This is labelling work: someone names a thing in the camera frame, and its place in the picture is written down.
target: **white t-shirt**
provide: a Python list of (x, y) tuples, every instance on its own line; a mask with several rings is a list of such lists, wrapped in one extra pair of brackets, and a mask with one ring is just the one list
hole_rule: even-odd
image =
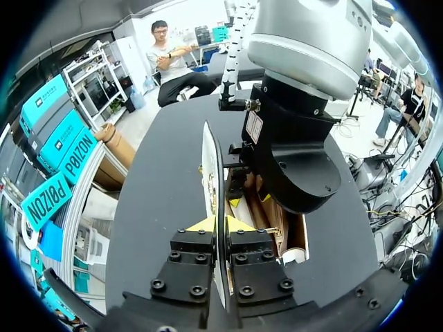
[[(185, 46), (185, 43), (180, 43), (180, 41), (176, 39), (169, 39), (162, 48), (155, 45), (151, 46), (151, 48), (146, 53), (151, 68), (157, 68), (158, 57), (167, 57), (169, 52), (172, 52), (176, 47), (179, 46)], [(162, 71), (160, 68), (158, 68), (158, 70), (161, 74), (161, 84), (164, 84), (167, 81), (173, 80), (174, 78), (178, 78), (192, 72), (188, 68), (188, 66), (186, 66), (186, 62), (183, 57), (176, 57), (175, 59), (173, 59), (171, 65), (167, 70)]]

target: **bolt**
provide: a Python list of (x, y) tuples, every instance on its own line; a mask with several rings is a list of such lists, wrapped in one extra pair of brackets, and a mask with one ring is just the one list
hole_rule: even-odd
[(205, 296), (206, 290), (201, 286), (193, 286), (191, 287), (189, 294), (192, 297), (203, 297)]
[(160, 326), (157, 332), (177, 332), (172, 326)]
[(161, 280), (161, 279), (154, 279), (154, 280), (151, 281), (151, 288), (154, 291), (161, 291), (161, 290), (164, 291), (165, 288), (166, 288), (166, 285), (163, 282), (163, 280)]
[(362, 297), (364, 294), (365, 294), (365, 290), (362, 289), (361, 287), (358, 287), (358, 288), (355, 290), (355, 295), (356, 295), (357, 297)]
[(254, 290), (251, 286), (243, 286), (240, 288), (239, 292), (241, 297), (252, 297), (254, 296)]
[(274, 257), (274, 254), (272, 253), (272, 251), (267, 250), (265, 252), (263, 252), (262, 254), (262, 258), (264, 261), (271, 261)]
[(245, 254), (239, 254), (236, 256), (235, 261), (237, 264), (244, 264), (248, 260), (248, 257)]
[(206, 261), (207, 256), (205, 254), (196, 254), (195, 255), (195, 260), (197, 261), (198, 264), (202, 264)]
[(368, 302), (368, 308), (371, 310), (380, 308), (379, 300), (377, 300), (376, 298), (370, 299)]
[(283, 279), (278, 286), (283, 290), (283, 291), (292, 291), (293, 290), (293, 281), (292, 279), (286, 278)]
[(169, 254), (169, 259), (171, 261), (180, 261), (181, 259), (181, 254), (178, 251), (171, 251), (171, 253)]

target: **black t-shirt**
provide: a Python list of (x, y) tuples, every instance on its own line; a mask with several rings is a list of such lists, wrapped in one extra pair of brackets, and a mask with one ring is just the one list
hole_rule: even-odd
[(424, 119), (424, 116), (426, 115), (426, 112), (424, 110), (423, 100), (417, 109), (417, 105), (420, 103), (421, 98), (422, 97), (419, 97), (418, 94), (416, 94), (414, 89), (408, 89), (404, 91), (403, 95), (401, 95), (401, 99), (403, 100), (404, 105), (406, 106), (406, 110), (404, 113), (414, 114), (414, 119), (417, 122), (420, 122), (422, 119)]

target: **desk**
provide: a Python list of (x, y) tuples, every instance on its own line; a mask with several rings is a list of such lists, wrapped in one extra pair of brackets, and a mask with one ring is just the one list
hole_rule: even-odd
[(357, 89), (355, 91), (355, 97), (354, 97), (354, 101), (351, 106), (351, 111), (348, 114), (346, 114), (347, 117), (355, 118), (356, 120), (359, 119), (358, 116), (352, 115), (352, 113), (354, 112), (355, 104), (357, 103), (357, 97), (359, 96), (359, 93), (361, 92), (360, 101), (362, 101), (363, 100), (363, 90), (365, 89), (366, 86), (371, 86), (374, 81), (375, 81), (375, 79), (371, 75), (361, 74), (360, 79), (359, 79), (359, 83), (357, 84)]
[[(222, 81), (227, 57), (227, 54), (215, 53), (208, 64), (208, 71), (205, 72), (210, 79), (216, 81), (217, 85)], [(257, 66), (248, 58), (248, 50), (244, 49), (240, 51), (238, 61), (239, 82), (261, 80), (263, 78), (264, 68)]]
[[(247, 98), (250, 90), (239, 91)], [(206, 218), (201, 174), (203, 125), (209, 121), (224, 161), (240, 142), (244, 112), (221, 112), (218, 95), (171, 104), (160, 110), (136, 153), (118, 201), (106, 266), (106, 305), (120, 306), (122, 292), (150, 298), (150, 280), (159, 273), (178, 228)], [(307, 214), (310, 259), (290, 265), (298, 304), (324, 306), (377, 269), (374, 237), (349, 168), (329, 135), (329, 157), (341, 174), (338, 192)]]
[[(388, 149), (391, 147), (392, 143), (394, 142), (395, 138), (397, 137), (398, 133), (400, 132), (401, 128), (406, 127), (406, 125), (409, 126), (409, 129), (413, 133), (414, 136), (417, 137), (418, 133), (420, 132), (420, 125), (416, 121), (416, 119), (411, 119), (411, 114), (406, 114), (404, 112), (401, 112), (401, 115), (403, 116), (403, 119), (401, 119), (399, 125), (395, 129), (394, 135), (392, 135), (392, 138), (390, 139), (389, 143), (386, 145), (383, 153), (386, 154), (388, 152)], [(424, 143), (428, 139), (428, 135), (426, 134), (426, 131), (422, 134), (422, 137), (419, 139), (419, 144), (423, 148)]]

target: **black pants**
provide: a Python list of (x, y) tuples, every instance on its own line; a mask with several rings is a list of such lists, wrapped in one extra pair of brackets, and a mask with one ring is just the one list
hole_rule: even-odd
[(182, 77), (174, 78), (160, 86), (159, 106), (164, 107), (177, 102), (177, 97), (181, 90), (187, 86), (196, 86), (199, 90), (191, 98), (210, 95), (217, 87), (215, 83), (208, 79), (203, 73), (189, 73)]

